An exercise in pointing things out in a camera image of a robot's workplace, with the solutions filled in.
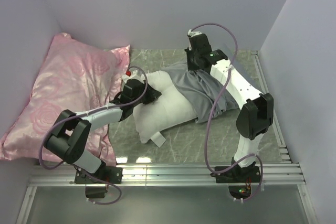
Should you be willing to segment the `white pillow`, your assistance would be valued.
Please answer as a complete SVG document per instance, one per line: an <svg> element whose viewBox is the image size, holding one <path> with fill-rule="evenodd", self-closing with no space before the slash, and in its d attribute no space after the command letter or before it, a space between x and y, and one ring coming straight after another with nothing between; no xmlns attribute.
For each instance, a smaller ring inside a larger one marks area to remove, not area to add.
<svg viewBox="0 0 336 224"><path fill-rule="evenodd" d="M149 85L161 96L149 104L139 104L133 109L135 129L140 142L153 141L161 147L166 139L162 131L197 118L192 104L177 90L165 71L147 75Z"/></svg>

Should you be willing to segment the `grey pillowcase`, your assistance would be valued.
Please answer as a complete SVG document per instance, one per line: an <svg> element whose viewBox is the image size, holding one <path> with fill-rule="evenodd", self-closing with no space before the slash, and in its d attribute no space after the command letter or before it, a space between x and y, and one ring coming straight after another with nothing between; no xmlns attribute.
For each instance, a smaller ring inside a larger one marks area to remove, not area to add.
<svg viewBox="0 0 336 224"><path fill-rule="evenodd" d="M254 88L261 89L237 59L233 65ZM195 110L195 122L207 121L213 103L223 85L204 71L188 71L186 60L173 63L162 70L167 72L178 92L187 99ZM217 117L226 111L235 109L238 109L237 102L228 91L224 91L217 103L214 116Z"/></svg>

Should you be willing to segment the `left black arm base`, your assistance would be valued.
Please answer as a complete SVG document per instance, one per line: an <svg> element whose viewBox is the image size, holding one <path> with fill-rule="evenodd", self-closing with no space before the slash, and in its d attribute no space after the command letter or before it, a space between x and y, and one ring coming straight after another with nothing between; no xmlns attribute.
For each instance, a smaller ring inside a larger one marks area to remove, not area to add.
<svg viewBox="0 0 336 224"><path fill-rule="evenodd" d="M111 184L121 184L123 168L101 165L98 170L91 174L82 168L76 169L75 184L85 185L85 196L88 200L104 199L108 194Z"/></svg>

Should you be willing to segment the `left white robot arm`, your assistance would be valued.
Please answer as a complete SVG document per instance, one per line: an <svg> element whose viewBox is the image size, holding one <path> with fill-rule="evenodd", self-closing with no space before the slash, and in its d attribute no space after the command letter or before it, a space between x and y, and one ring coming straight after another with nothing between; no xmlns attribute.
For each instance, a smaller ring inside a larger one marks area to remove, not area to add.
<svg viewBox="0 0 336 224"><path fill-rule="evenodd" d="M106 163L86 150L89 134L98 128L125 120L137 105L152 103L161 95L146 80L129 79L122 91L104 106L80 113L62 111L40 147L40 164L46 169L55 168L43 164L42 151L45 148L62 162L87 172L87 177L93 183L102 182L106 176Z"/></svg>

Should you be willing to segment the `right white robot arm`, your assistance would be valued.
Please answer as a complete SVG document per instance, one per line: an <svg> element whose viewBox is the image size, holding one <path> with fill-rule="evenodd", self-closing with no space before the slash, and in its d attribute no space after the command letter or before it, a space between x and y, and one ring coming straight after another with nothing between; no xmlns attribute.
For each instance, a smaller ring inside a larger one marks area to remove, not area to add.
<svg viewBox="0 0 336 224"><path fill-rule="evenodd" d="M237 182L243 182L253 171L259 143L273 124L274 99L270 93L255 88L233 66L233 60L220 49L213 50L207 36L200 31L189 31L187 68L202 70L223 85L220 93L228 91L240 109L236 127L240 134L232 165L224 170L212 171L220 175L230 173Z"/></svg>

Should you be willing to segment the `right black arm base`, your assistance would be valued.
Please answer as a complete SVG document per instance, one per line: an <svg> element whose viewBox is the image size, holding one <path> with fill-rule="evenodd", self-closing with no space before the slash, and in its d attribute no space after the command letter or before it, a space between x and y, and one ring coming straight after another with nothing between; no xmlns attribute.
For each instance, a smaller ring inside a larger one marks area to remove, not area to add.
<svg viewBox="0 0 336 224"><path fill-rule="evenodd" d="M230 195L234 200L245 202L261 190L263 183L263 168L259 168L255 162L248 167L239 165L224 173L211 173L217 184L232 184L228 186Z"/></svg>

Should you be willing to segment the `pink satin rose pillow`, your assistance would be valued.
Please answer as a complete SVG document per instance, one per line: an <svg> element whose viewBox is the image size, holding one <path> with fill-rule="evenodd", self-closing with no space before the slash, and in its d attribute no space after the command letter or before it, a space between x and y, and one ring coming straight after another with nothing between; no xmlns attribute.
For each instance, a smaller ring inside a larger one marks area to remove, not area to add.
<svg viewBox="0 0 336 224"><path fill-rule="evenodd" d="M29 103L1 138L1 159L38 158L46 132L63 110L106 105L121 90L130 46L102 50L57 34L33 85Z"/></svg>

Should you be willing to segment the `grey marble mat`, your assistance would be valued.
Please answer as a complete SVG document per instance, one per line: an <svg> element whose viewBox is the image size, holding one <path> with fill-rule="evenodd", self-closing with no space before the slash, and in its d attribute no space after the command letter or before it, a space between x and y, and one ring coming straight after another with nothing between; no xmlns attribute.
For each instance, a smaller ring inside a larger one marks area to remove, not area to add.
<svg viewBox="0 0 336 224"><path fill-rule="evenodd" d="M186 59L182 49L132 49L131 65L150 73ZM236 129L238 110L230 110L212 120L208 137L208 159L229 163L239 141ZM108 136L118 163L203 163L206 123L187 122L162 132L166 141L157 147L149 141L142 144L132 116L109 125Z"/></svg>

